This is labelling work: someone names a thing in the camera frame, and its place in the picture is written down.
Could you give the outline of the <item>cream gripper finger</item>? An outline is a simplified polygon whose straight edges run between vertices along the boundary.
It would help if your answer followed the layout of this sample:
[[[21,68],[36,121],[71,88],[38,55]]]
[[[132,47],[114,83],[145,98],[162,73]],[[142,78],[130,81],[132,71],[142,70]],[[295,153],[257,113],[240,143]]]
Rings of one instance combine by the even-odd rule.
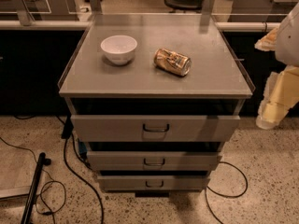
[[[289,110],[299,103],[299,68],[287,65],[266,80],[256,125],[264,130],[277,127]]]
[[[267,35],[259,39],[254,48],[261,51],[274,51],[277,43],[278,28],[272,29]]]

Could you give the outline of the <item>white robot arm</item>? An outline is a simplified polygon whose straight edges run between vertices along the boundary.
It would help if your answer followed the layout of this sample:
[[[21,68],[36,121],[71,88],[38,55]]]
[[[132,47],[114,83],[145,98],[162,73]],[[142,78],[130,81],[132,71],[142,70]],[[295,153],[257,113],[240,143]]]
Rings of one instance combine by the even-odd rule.
[[[254,47],[274,51],[276,59],[286,65],[282,72],[270,74],[258,109],[256,125],[270,130],[299,103],[299,4]]]

